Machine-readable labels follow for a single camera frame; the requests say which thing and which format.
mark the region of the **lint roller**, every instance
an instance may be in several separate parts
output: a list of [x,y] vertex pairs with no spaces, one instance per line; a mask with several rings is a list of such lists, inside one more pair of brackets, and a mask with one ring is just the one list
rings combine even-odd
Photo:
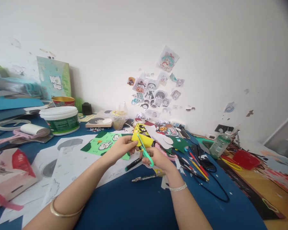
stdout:
[[25,124],[20,127],[20,129],[16,129],[13,131],[15,134],[12,137],[0,139],[0,144],[17,139],[17,138],[26,138],[26,139],[34,139],[37,137],[44,137],[50,133],[50,130],[41,126],[37,126],[34,124]]

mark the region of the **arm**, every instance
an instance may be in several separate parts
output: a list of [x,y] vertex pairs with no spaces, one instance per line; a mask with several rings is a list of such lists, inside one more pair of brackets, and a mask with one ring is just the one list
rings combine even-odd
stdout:
[[[166,173],[171,188],[178,188],[185,184],[175,165],[159,149],[147,148],[146,150],[154,164]],[[142,161],[144,164],[150,164],[148,158],[143,158]],[[179,229],[212,229],[188,188],[171,191],[171,196]]]
[[[131,136],[120,137],[112,148],[87,168],[72,182],[54,202],[54,209],[60,214],[72,214],[82,209],[92,195],[103,174],[126,152],[133,154],[138,142],[131,142]],[[48,204],[25,227],[33,229],[73,229],[81,213],[72,217],[57,217],[50,211]]]

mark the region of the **yellow foam sheet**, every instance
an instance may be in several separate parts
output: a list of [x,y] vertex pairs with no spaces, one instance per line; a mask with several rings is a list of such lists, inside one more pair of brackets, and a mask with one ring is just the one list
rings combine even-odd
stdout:
[[132,141],[138,141],[138,144],[137,144],[138,147],[141,146],[141,142],[139,140],[138,135],[140,136],[145,148],[151,147],[151,145],[153,144],[153,141],[154,141],[153,139],[151,139],[150,137],[144,136],[142,134],[134,133],[132,135],[131,140]]

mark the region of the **hand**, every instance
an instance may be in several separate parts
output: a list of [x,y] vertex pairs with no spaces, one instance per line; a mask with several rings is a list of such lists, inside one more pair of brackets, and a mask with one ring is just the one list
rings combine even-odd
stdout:
[[138,141],[131,141],[131,138],[131,135],[121,136],[110,150],[104,154],[104,156],[110,160],[112,165],[114,165],[117,160],[127,152],[129,152],[130,155],[134,154]]
[[[176,168],[174,164],[166,158],[162,152],[157,149],[156,147],[152,148],[146,148],[147,153],[150,155],[151,159],[154,162],[154,165],[157,166],[158,168],[164,170],[164,171],[169,171],[171,168]],[[150,160],[147,157],[144,157],[142,159],[143,164],[151,164]]]

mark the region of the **white bucket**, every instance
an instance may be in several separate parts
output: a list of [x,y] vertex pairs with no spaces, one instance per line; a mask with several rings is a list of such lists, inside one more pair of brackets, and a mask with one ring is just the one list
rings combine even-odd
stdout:
[[73,133],[79,129],[78,110],[74,106],[62,106],[41,110],[41,118],[45,119],[55,136]]

